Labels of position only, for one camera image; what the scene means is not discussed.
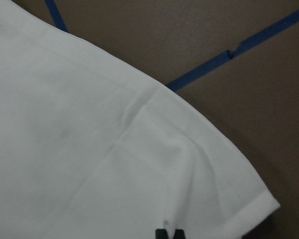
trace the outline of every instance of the black object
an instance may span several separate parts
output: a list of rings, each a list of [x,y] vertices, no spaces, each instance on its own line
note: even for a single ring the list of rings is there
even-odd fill
[[[156,229],[155,239],[168,239],[168,234],[165,229]],[[186,239],[182,229],[176,229],[173,239]]]

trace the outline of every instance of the brown surface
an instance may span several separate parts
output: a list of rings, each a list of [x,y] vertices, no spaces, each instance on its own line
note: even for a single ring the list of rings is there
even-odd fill
[[[299,23],[177,92],[250,160],[281,204],[247,239],[299,239]]]
[[[55,26],[44,0],[12,0],[12,1],[18,4],[26,11],[30,12],[32,15],[40,18],[41,20],[49,23],[52,26]]]
[[[48,19],[43,0],[18,2]],[[299,0],[55,2],[70,33],[164,84],[299,9]]]
[[[51,23],[43,0],[15,0]],[[70,31],[168,83],[299,0],[56,0]],[[177,92],[249,158],[282,207],[247,239],[299,239],[299,23]]]

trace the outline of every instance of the blue painter's tape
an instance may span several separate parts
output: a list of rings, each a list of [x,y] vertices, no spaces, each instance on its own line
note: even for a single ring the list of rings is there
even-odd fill
[[[228,53],[223,52],[222,54],[214,57],[213,59],[205,62],[201,66],[195,68],[194,70],[191,70],[190,72],[179,77],[178,79],[168,83],[166,86],[170,88],[172,91],[177,91],[180,88],[202,77],[203,75],[206,75],[208,72],[211,72],[212,70],[220,67],[221,65],[225,64],[229,60],[230,59]]]
[[[52,18],[53,18],[55,26],[62,31],[68,32],[68,29],[66,28],[66,25],[64,24],[64,21],[61,17],[61,14],[59,13],[59,10],[58,10],[54,0],[45,0],[45,3],[49,9],[49,12],[50,12]]]
[[[177,78],[176,80],[168,83],[166,86],[172,91],[177,91],[182,87],[188,85],[189,83],[197,80],[198,78],[206,75],[207,73],[215,70],[221,65],[227,63],[233,58],[243,54],[244,52],[254,48],[255,46],[261,44],[262,42],[268,40],[269,38],[277,35],[288,27],[299,22],[299,10],[285,17],[284,19],[274,23],[273,25],[267,27],[261,32],[249,37],[248,39],[242,41],[236,51],[225,51],[222,54],[214,57],[213,59],[205,62],[201,66],[191,70],[185,75]]]
[[[233,57],[239,56],[244,52],[254,48],[255,46],[286,30],[297,22],[299,22],[299,10],[272,24],[252,37],[242,41],[234,52]]]

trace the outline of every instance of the blue tape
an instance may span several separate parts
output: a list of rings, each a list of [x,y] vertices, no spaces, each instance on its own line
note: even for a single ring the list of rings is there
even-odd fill
[[[45,0],[45,4],[49,9],[49,12],[53,18],[54,23],[55,23],[55,26],[62,31],[68,32],[68,29],[66,28],[66,25],[64,24],[64,21],[61,17],[61,14],[59,13],[59,10],[58,10],[54,0]]]
[[[224,65],[229,60],[230,59],[228,56],[228,52],[223,52],[222,54],[214,57],[213,59],[205,62],[201,66],[195,68],[194,70],[191,70],[185,75],[168,83],[166,86],[170,88],[172,91],[177,91],[180,88],[202,77],[203,75],[206,75],[208,72],[211,72],[212,70],[220,67],[221,65]]]
[[[190,84],[191,82],[197,80],[198,78],[222,66],[223,64],[232,60],[233,58],[243,54],[246,51],[249,51],[255,46],[261,44],[262,42],[268,40],[269,38],[291,27],[297,22],[299,22],[299,10],[283,18],[282,20],[272,24],[271,26],[265,28],[259,33],[249,37],[248,39],[242,41],[235,51],[225,51],[221,53],[220,55],[214,57],[213,59],[205,62],[201,66],[191,70],[185,75],[168,83],[166,86],[172,91],[177,91],[182,87]]]

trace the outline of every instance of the white fabric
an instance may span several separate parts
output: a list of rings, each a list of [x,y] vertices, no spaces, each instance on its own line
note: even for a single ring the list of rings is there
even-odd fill
[[[175,93],[0,0],[0,239],[236,239],[278,206]]]

